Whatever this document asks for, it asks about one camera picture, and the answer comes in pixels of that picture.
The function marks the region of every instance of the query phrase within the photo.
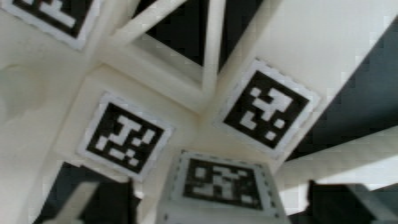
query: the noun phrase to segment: black gap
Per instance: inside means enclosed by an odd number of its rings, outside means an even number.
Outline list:
[[[145,10],[152,2],[154,0],[140,1],[134,15]],[[227,0],[218,69],[232,53],[260,2],[262,0]],[[147,31],[148,36],[200,66],[204,62],[205,18],[207,0],[188,0]]]
[[[33,224],[40,224],[56,217],[76,187],[83,182],[99,183],[90,202],[81,212],[79,218],[84,223],[99,224],[97,218],[108,220],[111,224],[132,223],[134,213],[129,211],[134,212],[140,200],[132,197],[131,183],[116,183],[88,168],[83,166],[74,167],[63,163],[40,209],[40,215]]]
[[[394,21],[287,160],[398,125]]]

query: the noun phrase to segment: white square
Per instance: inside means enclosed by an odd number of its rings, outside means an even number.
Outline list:
[[[317,94],[253,61],[214,118],[214,126],[276,158],[314,107]]]
[[[168,123],[106,93],[100,97],[77,154],[141,181],[170,135]],[[138,145],[131,144],[131,139],[140,141]]]
[[[81,50],[102,0],[3,0],[3,10]]]
[[[260,165],[182,151],[168,177],[170,200],[191,208],[241,209],[282,217],[267,176]]]

